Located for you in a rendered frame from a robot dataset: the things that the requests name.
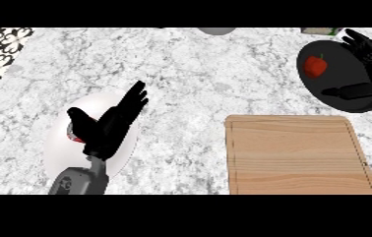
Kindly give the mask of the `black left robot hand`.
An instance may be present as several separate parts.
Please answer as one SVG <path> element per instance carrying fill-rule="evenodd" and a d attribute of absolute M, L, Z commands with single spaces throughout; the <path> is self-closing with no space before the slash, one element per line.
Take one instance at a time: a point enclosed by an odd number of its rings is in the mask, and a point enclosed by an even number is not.
<path fill-rule="evenodd" d="M 83 153 L 108 160 L 117 153 L 132 125 L 148 104 L 145 82 L 138 81 L 120 103 L 113 106 L 99 120 L 71 107 L 67 114 L 73 124 L 73 134 L 86 143 Z"/>

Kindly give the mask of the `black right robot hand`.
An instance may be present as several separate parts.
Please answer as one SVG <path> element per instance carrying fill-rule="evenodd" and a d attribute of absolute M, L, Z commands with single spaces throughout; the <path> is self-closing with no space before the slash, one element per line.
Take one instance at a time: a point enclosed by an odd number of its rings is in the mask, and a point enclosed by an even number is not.
<path fill-rule="evenodd" d="M 370 82 L 349 85 L 341 88 L 325 89 L 322 95 L 352 100 L 372 96 L 372 39 L 352 29 L 346 30 L 346 36 L 341 39 L 343 48 L 350 51 L 364 65 Z"/>

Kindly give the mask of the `black pan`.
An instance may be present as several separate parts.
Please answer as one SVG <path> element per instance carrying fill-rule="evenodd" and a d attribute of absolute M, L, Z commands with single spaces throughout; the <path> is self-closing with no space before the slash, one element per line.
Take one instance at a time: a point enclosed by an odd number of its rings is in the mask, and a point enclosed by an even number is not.
<path fill-rule="evenodd" d="M 310 78 L 306 74 L 306 61 L 310 56 L 327 61 L 325 72 Z M 310 42 L 300 50 L 297 57 L 297 69 L 303 84 L 315 98 L 330 107 L 350 113 L 372 111 L 372 96 L 344 100 L 339 96 L 324 95 L 322 91 L 331 88 L 343 88 L 349 85 L 370 83 L 370 77 L 364 64 L 353 54 L 333 40 Z"/>

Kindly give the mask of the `red bell pepper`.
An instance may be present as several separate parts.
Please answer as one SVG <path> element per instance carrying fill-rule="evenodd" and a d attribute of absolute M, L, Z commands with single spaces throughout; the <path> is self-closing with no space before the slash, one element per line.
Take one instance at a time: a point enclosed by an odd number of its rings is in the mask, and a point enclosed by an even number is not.
<path fill-rule="evenodd" d="M 305 62 L 303 69 L 309 78 L 318 78 L 327 71 L 328 62 L 324 56 L 312 55 Z"/>

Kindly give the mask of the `wooden cutting board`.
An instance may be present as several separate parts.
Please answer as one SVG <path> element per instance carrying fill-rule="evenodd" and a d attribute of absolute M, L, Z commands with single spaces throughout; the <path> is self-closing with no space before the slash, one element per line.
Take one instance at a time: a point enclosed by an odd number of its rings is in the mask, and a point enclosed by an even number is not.
<path fill-rule="evenodd" d="M 343 116 L 232 115 L 226 146 L 234 195 L 372 195 L 372 169 Z"/>

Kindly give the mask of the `red and white can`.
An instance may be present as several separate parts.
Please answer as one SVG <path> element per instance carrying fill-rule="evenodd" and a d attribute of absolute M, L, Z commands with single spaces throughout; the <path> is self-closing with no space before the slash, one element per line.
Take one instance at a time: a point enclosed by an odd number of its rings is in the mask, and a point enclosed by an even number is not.
<path fill-rule="evenodd" d="M 68 138 L 74 141 L 79 142 L 82 144 L 86 144 L 85 141 L 74 135 L 73 133 L 73 123 L 70 122 L 68 126 L 67 126 L 67 136 Z"/>

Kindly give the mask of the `beige and green box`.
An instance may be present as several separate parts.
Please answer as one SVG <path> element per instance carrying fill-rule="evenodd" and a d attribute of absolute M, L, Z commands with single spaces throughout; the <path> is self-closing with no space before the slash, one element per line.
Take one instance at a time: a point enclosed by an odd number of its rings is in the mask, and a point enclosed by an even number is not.
<path fill-rule="evenodd" d="M 319 35 L 339 35 L 343 28 L 302 28 L 302 33 Z"/>

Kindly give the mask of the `white plate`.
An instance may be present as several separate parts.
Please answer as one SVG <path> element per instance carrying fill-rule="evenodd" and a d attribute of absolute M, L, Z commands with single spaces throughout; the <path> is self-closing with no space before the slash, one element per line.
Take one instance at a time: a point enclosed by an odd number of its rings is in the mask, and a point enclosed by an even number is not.
<path fill-rule="evenodd" d="M 92 93 L 62 107 L 46 137 L 45 165 L 46 175 L 51 180 L 55 180 L 60 173 L 68 167 L 91 167 L 91 161 L 86 159 L 88 155 L 83 153 L 85 144 L 76 142 L 67 136 L 67 128 L 71 122 L 67 114 L 68 108 L 79 107 L 98 120 L 107 110 L 120 103 L 122 99 L 114 93 Z M 139 133 L 139 122 L 135 122 L 122 147 L 107 161 L 110 178 L 114 178 L 120 174 L 129 163 L 136 149 Z"/>

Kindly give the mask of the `grey round object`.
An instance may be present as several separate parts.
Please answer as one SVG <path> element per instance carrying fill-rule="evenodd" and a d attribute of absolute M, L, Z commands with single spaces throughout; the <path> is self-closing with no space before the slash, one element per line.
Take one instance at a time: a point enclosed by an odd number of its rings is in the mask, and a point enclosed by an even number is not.
<path fill-rule="evenodd" d="M 198 30 L 210 35 L 226 35 L 234 32 L 235 28 L 198 28 Z"/>

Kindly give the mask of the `black and white patterned placemat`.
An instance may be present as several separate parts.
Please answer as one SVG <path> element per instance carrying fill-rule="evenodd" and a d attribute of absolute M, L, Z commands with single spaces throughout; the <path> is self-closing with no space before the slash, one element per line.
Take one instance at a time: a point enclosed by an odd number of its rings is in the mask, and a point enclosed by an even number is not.
<path fill-rule="evenodd" d="M 0 79 L 33 34 L 31 28 L 0 28 Z"/>

